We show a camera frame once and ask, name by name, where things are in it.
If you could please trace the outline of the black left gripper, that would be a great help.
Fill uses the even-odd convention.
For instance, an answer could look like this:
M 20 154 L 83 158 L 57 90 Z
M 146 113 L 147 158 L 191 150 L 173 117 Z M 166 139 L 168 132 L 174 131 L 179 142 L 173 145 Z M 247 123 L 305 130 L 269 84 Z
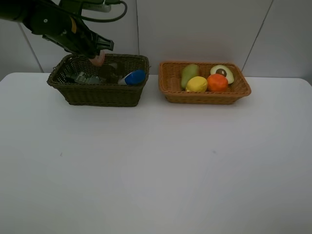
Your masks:
M 32 1 L 23 24 L 34 35 L 62 47 L 66 52 L 94 59 L 102 50 L 113 51 L 114 42 L 91 32 L 77 17 L 52 1 Z

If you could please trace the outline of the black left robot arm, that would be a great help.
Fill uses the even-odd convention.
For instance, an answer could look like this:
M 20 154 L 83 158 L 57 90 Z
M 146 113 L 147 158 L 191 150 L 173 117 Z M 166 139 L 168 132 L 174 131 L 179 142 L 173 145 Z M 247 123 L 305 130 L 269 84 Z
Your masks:
M 51 1 L 2 0 L 0 18 L 22 23 L 32 34 L 88 59 L 94 59 L 102 50 L 114 48 L 112 40 L 91 31 L 78 16 Z

